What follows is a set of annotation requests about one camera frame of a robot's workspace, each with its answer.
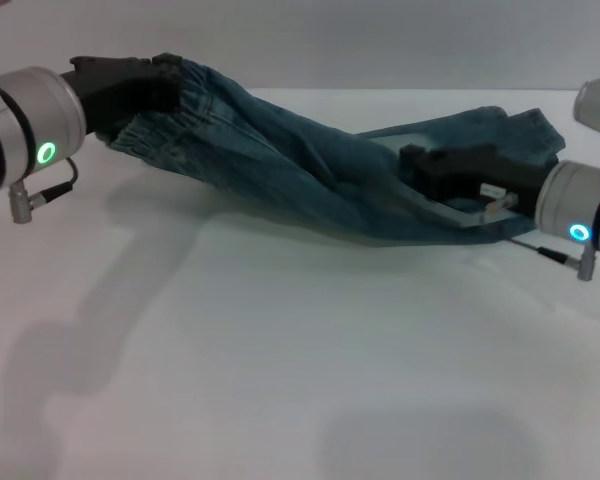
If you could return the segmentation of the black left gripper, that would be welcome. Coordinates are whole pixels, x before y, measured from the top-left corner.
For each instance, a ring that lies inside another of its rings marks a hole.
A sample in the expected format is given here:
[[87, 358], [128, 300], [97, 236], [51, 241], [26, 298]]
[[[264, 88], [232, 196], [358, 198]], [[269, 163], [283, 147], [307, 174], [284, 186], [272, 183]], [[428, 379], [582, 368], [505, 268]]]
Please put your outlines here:
[[[180, 108], [183, 58], [161, 53], [149, 59], [80, 56], [61, 74], [82, 107], [86, 134], [144, 111], [173, 113]], [[154, 85], [152, 64], [169, 82]]]

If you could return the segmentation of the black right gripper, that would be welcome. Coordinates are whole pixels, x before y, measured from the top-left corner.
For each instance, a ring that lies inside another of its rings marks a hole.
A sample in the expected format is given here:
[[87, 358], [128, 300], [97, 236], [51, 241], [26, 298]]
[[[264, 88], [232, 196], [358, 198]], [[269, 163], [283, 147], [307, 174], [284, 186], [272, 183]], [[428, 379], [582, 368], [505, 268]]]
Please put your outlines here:
[[433, 201], [477, 200], [485, 197], [480, 188], [488, 184], [516, 194], [512, 210], [527, 217], [534, 215], [540, 190], [559, 163], [556, 156], [539, 164], [511, 159], [494, 145], [427, 150], [409, 144], [401, 148], [399, 159], [402, 173], [414, 172], [413, 188]]

